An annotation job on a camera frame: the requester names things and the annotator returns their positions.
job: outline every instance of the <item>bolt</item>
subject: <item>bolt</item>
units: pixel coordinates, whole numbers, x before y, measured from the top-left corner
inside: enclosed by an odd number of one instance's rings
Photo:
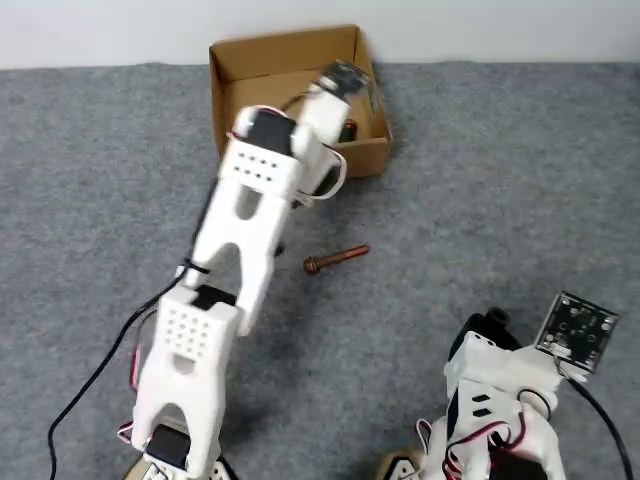
[[[304,271],[309,275],[315,275],[324,267],[335,265],[350,258],[359,257],[360,255],[366,255],[367,253],[369,253],[369,245],[360,245],[359,247],[350,248],[343,252],[332,253],[325,257],[307,257],[303,264]]]

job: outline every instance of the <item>circuit board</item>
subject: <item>circuit board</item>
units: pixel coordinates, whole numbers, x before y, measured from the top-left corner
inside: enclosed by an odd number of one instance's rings
[[[616,313],[560,292],[535,347],[593,373],[617,322]]]

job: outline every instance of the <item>robotic arm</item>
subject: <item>robotic arm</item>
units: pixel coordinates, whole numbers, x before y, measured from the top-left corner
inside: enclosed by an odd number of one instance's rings
[[[385,480],[565,480],[558,437],[549,424],[558,406],[556,391],[565,379],[587,381],[617,319],[561,292],[536,342],[522,346],[507,331],[504,311],[471,316],[444,367],[445,416],[432,426],[418,421],[423,455],[417,461],[395,457]],[[625,460],[624,445],[619,447]]]
[[[188,271],[158,303],[153,344],[140,374],[131,444],[162,478],[208,478],[219,457],[233,340],[248,335],[256,322],[292,206],[328,198],[344,181],[344,158],[327,145],[340,135],[349,98],[367,82],[360,70],[337,62],[310,86],[297,122],[267,106],[239,112]],[[340,172],[334,187],[318,192],[334,169]],[[246,218],[242,204],[249,194],[259,200]],[[213,275],[229,244],[240,250],[237,297],[216,288]],[[167,406],[178,407],[186,425],[160,418]]]

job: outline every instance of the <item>cardboard box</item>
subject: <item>cardboard box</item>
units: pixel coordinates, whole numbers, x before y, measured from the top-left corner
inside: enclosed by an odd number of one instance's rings
[[[279,107],[304,92],[336,59],[353,63],[370,75],[371,96],[353,99],[349,118],[358,124],[356,141],[336,149],[349,164],[350,177],[380,175],[389,155],[391,134],[373,76],[362,31],[355,25],[305,30],[217,42],[209,48],[213,133],[222,157],[226,132],[240,108]],[[300,103],[287,113],[295,118]]]

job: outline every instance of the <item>gray carpet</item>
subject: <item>gray carpet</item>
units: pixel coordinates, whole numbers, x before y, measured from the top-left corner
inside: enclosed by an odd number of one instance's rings
[[[371,479],[418,447],[466,318],[533,340],[560,289],[622,314],[589,388],[640,468],[640,67],[385,65],[385,176],[297,211],[253,334],[236,343],[222,445],[241,479]],[[0,477],[48,478],[45,432],[120,325],[171,278],[216,153],[208,68],[0,72]],[[315,278],[309,255],[369,243]],[[237,282],[224,272],[221,284]],[[127,338],[57,433],[60,479],[135,455]],[[565,387],[570,479],[620,478],[603,423]]]

